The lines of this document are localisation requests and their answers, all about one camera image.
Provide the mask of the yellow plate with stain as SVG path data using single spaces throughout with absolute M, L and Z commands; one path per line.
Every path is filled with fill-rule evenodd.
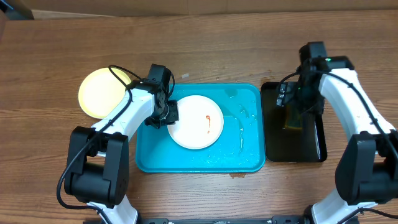
M 124 95 L 124 85 L 109 68 L 100 68 L 90 73 L 81 83 L 78 102 L 88 116 L 103 119 L 115 109 Z

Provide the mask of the white plate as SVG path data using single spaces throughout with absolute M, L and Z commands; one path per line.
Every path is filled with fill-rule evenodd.
M 177 101 L 178 121 L 167 126 L 170 137 L 187 149 L 204 149 L 217 141 L 224 126 L 220 107 L 201 95 L 186 96 Z

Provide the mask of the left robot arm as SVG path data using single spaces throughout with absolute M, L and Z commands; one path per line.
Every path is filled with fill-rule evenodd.
M 160 129 L 178 121 L 177 102 L 170 99 L 175 78 L 167 67 L 153 64 L 147 77 L 123 87 L 125 95 L 109 115 L 72 131 L 57 184 L 62 207 L 94 210 L 102 223 L 138 223 L 139 213 L 126 196 L 129 142 L 142 124 Z

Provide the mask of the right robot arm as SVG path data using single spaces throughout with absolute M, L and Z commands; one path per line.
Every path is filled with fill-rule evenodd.
M 323 113 L 328 100 L 348 139 L 335 171 L 335 189 L 309 205 L 300 223 L 357 223 L 358 214 L 372 212 L 397 198 L 397 130 L 373 105 L 346 56 L 330 57 L 323 42 L 309 42 L 299 50 L 297 82 L 283 78 L 277 106 L 293 106 L 299 113 Z

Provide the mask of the green yellow sponge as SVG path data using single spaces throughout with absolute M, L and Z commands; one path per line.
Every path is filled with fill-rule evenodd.
M 290 105 L 285 107 L 284 129 L 301 130 L 303 128 L 302 116 L 298 110 Z

